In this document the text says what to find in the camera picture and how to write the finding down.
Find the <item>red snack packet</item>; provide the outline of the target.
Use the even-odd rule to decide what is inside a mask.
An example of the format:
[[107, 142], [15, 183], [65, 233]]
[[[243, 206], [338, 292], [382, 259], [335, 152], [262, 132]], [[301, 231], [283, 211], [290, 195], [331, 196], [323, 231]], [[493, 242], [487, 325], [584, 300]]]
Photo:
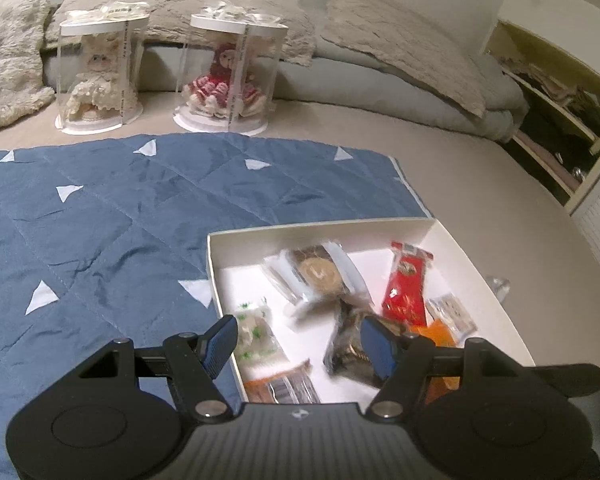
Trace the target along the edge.
[[382, 314], [409, 326], [427, 326], [424, 286], [431, 252], [402, 242], [392, 242], [393, 260], [381, 303]]

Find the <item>dark foil cake packet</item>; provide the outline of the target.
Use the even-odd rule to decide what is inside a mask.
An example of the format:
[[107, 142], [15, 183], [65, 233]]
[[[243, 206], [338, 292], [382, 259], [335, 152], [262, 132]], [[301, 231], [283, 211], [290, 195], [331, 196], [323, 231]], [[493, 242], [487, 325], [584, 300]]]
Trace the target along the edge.
[[343, 376], [379, 388], [382, 380], [374, 372], [361, 342], [360, 329], [366, 316], [376, 318], [395, 335], [402, 336], [407, 332], [405, 324], [377, 315], [370, 306], [355, 306], [340, 299], [323, 364], [329, 376]]

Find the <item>green white candy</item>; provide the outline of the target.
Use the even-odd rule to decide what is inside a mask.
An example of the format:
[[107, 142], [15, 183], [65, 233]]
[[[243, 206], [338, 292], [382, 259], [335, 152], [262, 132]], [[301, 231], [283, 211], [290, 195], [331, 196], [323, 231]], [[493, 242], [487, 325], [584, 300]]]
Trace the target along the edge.
[[266, 304], [241, 304], [233, 313], [238, 324], [235, 356], [238, 363], [255, 366], [286, 359], [271, 327], [272, 313]]

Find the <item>white cookie snack packet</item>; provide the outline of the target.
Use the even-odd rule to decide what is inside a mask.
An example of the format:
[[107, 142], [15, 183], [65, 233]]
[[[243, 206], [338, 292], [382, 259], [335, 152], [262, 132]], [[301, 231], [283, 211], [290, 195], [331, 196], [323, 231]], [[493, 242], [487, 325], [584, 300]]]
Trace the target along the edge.
[[442, 322], [458, 344], [477, 331], [477, 325], [463, 304], [452, 294], [446, 294], [426, 301], [428, 313]]

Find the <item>orange barcode snack packet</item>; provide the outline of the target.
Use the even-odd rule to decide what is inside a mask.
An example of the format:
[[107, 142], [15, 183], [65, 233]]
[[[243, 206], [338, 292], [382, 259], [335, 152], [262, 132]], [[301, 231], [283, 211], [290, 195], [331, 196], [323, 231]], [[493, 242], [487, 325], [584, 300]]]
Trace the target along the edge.
[[310, 378], [312, 365], [306, 360], [283, 372], [245, 383], [251, 403], [319, 404], [321, 402]]

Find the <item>clear round pastry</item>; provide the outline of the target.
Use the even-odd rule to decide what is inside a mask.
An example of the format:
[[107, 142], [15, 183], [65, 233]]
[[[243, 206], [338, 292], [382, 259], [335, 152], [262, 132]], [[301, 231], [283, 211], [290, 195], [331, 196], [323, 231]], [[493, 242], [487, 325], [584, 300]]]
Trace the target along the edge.
[[263, 266], [297, 314], [340, 299], [362, 307], [372, 302], [361, 272], [333, 240], [284, 248]]

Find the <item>white cardboard tray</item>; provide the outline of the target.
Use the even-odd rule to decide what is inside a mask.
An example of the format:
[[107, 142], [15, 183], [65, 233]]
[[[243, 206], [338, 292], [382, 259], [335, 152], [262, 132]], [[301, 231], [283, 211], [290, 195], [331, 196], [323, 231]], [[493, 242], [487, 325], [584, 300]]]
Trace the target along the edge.
[[211, 233], [207, 266], [216, 310], [229, 314], [268, 307], [268, 325], [291, 365], [308, 364], [320, 401], [355, 402], [366, 406], [376, 388], [329, 375], [323, 359], [339, 310], [327, 297], [315, 306], [297, 308], [265, 266], [267, 258], [284, 249], [335, 242], [360, 272], [366, 289], [352, 297], [354, 304], [381, 311], [390, 278], [394, 242], [411, 244], [434, 257], [425, 273], [424, 297], [455, 296], [486, 338], [518, 363], [530, 365], [532, 356], [513, 322], [482, 275], [442, 224], [434, 219], [389, 218], [341, 222], [313, 222], [266, 226]]

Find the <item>blue quilted triangle mat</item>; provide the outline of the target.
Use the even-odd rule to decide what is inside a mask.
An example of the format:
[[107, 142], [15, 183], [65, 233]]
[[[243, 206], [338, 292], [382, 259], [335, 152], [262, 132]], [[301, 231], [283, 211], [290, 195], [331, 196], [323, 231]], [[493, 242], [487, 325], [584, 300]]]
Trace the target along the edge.
[[311, 141], [172, 133], [0, 151], [0, 479], [23, 405], [110, 340], [216, 318], [212, 232], [427, 217], [393, 157]]

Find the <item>red doll display case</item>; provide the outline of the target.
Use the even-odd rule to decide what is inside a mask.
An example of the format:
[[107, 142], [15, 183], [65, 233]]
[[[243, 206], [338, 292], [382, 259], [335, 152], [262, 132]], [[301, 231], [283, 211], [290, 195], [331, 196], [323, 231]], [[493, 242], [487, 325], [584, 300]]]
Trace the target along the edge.
[[190, 16], [174, 122], [189, 132], [263, 132], [287, 32], [264, 0], [205, 3]]

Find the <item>white doll display case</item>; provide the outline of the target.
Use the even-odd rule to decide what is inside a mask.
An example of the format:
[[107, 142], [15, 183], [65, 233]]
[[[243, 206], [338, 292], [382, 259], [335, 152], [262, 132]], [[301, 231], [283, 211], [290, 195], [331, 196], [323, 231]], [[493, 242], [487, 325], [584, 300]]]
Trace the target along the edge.
[[149, 17], [150, 5], [143, 1], [67, 13], [57, 45], [57, 129], [88, 136], [142, 114], [137, 81]]

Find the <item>white fluffy pillow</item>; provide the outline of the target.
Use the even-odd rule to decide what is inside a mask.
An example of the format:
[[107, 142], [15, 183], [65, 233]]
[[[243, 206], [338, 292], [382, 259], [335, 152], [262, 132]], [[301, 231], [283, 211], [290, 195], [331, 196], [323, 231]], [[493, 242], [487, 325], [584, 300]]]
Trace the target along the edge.
[[55, 99], [41, 58], [49, 13], [50, 0], [0, 0], [0, 128]]

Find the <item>wooden right shelf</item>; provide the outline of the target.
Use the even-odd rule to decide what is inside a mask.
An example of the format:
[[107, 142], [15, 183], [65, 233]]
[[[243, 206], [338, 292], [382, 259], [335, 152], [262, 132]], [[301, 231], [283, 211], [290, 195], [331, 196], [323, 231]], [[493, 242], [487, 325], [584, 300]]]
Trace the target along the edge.
[[516, 149], [573, 214], [600, 180], [600, 8], [503, 0], [482, 50], [530, 102]]

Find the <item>beige right pillow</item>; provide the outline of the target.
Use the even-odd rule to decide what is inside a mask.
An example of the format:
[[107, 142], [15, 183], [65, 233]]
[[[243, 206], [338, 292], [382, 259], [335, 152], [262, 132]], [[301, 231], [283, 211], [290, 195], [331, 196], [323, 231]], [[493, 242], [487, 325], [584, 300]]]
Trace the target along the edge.
[[439, 27], [394, 0], [327, 0], [323, 37], [400, 70], [472, 116], [486, 111], [475, 63]]

